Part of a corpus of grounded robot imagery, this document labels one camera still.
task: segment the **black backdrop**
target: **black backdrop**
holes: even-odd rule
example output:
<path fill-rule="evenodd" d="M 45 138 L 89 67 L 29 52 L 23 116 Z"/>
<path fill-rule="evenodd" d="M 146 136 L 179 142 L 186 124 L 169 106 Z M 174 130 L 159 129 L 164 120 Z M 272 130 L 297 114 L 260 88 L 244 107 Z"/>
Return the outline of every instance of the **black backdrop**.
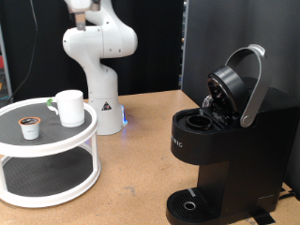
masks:
<path fill-rule="evenodd" d="M 197 104 L 209 95 L 209 72 L 224 65 L 237 49 L 259 44 L 272 67 L 271 86 L 300 100 L 299 0 L 189 0 L 183 91 Z M 258 76 L 255 58 L 237 68 L 242 77 Z M 298 128 L 286 182 L 300 197 L 300 128 Z"/>
<path fill-rule="evenodd" d="M 66 30 L 75 23 L 64 0 L 33 0 L 37 16 L 37 47 L 29 80 L 15 101 L 54 96 L 79 89 L 87 98 L 83 69 L 62 46 Z M 137 51 L 101 62 L 118 74 L 119 95 L 178 88 L 183 0 L 112 0 L 116 15 L 137 33 Z M 12 91 L 27 75 L 35 39 L 29 0 L 0 0 L 0 20 Z"/>

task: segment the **wooden table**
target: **wooden table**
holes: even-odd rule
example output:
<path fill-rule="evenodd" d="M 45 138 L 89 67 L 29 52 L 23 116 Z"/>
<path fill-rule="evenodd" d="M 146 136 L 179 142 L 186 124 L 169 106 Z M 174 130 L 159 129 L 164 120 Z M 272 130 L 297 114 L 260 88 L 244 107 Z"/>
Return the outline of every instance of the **wooden table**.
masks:
<path fill-rule="evenodd" d="M 98 136 L 101 175 L 71 202 L 27 209 L 0 202 L 0 224 L 169 225 L 166 201 L 177 190 L 197 185 L 198 166 L 170 150 L 172 117 L 198 106 L 181 91 L 124 96 L 128 125 L 112 136 Z M 284 199 L 271 215 L 280 225 L 299 224 L 300 203 Z M 253 218 L 236 222 L 254 225 Z"/>

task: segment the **black mesh surface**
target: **black mesh surface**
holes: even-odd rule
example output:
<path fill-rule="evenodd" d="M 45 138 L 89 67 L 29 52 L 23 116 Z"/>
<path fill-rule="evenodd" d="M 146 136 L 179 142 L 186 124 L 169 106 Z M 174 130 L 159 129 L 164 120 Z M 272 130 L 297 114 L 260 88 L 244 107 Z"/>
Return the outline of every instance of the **black mesh surface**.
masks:
<path fill-rule="evenodd" d="M 13 157 L 3 167 L 10 193 L 43 197 L 75 188 L 93 171 L 92 156 L 81 147 L 47 157 Z"/>
<path fill-rule="evenodd" d="M 27 141 L 22 134 L 19 120 L 24 117 L 35 116 L 41 119 L 39 123 L 39 136 L 37 139 Z M 92 116 L 84 111 L 84 123 L 79 127 L 63 127 L 59 115 L 50 111 L 45 103 L 23 106 L 0 116 L 0 143 L 13 145 L 40 145 L 57 143 L 71 138 L 84 131 L 92 122 Z"/>

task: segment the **black coffee maker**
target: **black coffee maker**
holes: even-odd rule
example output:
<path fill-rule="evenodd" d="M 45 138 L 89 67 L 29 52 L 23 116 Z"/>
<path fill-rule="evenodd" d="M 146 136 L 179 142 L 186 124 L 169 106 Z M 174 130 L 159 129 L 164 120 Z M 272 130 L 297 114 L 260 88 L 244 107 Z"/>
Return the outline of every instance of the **black coffee maker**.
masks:
<path fill-rule="evenodd" d="M 254 54 L 258 80 L 241 79 L 234 69 Z M 197 186 L 175 192 L 167 201 L 172 225 L 221 225 L 254 217 L 274 222 L 284 172 L 300 114 L 299 102 L 269 88 L 272 74 L 264 48 L 250 45 L 232 54 L 208 75 L 202 108 L 172 119 L 172 153 L 200 165 Z"/>

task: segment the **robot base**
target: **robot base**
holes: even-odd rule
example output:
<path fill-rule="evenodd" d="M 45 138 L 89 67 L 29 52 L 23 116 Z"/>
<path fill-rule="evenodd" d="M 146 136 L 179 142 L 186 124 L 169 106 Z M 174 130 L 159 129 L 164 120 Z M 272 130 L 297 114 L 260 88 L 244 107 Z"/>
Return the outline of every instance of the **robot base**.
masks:
<path fill-rule="evenodd" d="M 108 99 L 89 98 L 88 104 L 97 112 L 99 123 L 97 135 L 111 135 L 119 132 L 128 124 L 125 119 L 123 106 L 118 97 Z"/>

